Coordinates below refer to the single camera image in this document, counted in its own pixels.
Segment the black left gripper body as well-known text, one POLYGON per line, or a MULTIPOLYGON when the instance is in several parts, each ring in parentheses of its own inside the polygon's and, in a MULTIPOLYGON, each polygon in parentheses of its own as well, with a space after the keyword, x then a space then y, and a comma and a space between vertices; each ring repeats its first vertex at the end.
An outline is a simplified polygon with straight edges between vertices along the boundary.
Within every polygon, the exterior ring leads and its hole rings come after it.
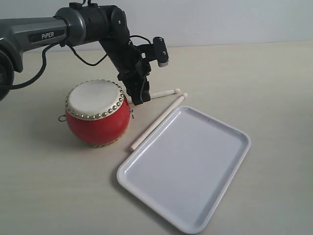
POLYGON ((120 48, 118 80, 122 81, 132 98, 142 98, 145 66, 142 64, 142 51, 131 40, 120 48))

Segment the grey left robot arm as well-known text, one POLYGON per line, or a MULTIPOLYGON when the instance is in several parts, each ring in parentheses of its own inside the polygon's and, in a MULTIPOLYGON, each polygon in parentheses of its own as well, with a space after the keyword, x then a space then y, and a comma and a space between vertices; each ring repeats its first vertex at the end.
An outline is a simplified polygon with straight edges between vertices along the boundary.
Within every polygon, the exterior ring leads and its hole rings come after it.
POLYGON ((47 61, 30 80, 15 85, 14 74, 23 70, 25 52, 42 48, 47 52, 60 45, 76 47, 99 42, 118 71, 133 104, 151 99, 147 75, 150 65, 144 62, 139 48, 131 41, 125 12, 115 5, 99 6, 72 2, 53 17, 3 19, 0 22, 0 96, 25 88, 44 73, 47 61))

